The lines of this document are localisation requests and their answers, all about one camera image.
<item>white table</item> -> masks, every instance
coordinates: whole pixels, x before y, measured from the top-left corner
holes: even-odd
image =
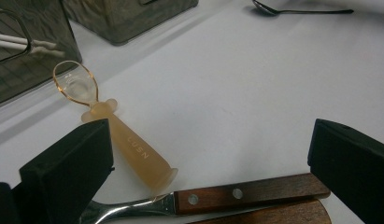
[[[307,173],[315,119],[384,143],[384,0],[265,3],[356,12],[268,18],[249,0],[200,0],[122,47],[72,23],[100,98],[117,99],[117,116],[179,169],[167,191]],[[52,82],[1,107],[0,181],[20,183],[19,168],[81,125],[86,109]],[[94,199],[147,197],[113,150],[116,171]],[[333,194],[322,203],[333,223],[362,223]]]

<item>silver rivet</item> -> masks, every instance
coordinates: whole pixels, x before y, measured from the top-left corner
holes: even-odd
[[[233,196],[237,199],[241,199],[243,196],[241,189],[233,189]]]
[[[192,194],[191,196],[189,196],[188,201],[189,201],[189,203],[192,204],[192,205],[197,204],[197,203],[198,203],[198,197],[197,197],[197,195]]]

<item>spoon bowl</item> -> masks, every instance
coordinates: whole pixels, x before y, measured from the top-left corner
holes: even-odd
[[[350,14],[353,13],[354,10],[346,9],[346,10],[336,10],[336,11],[302,11],[302,10],[275,10],[271,7],[268,7],[256,0],[252,0],[253,4],[256,8],[260,9],[266,15],[269,16],[278,16],[281,13],[288,14]]]

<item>wood grain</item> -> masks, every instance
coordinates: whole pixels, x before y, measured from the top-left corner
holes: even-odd
[[[323,198],[330,191],[312,174],[302,174],[176,191],[174,195],[177,215],[193,215]]]
[[[192,224],[331,224],[319,200],[302,201],[228,217],[217,217]]]

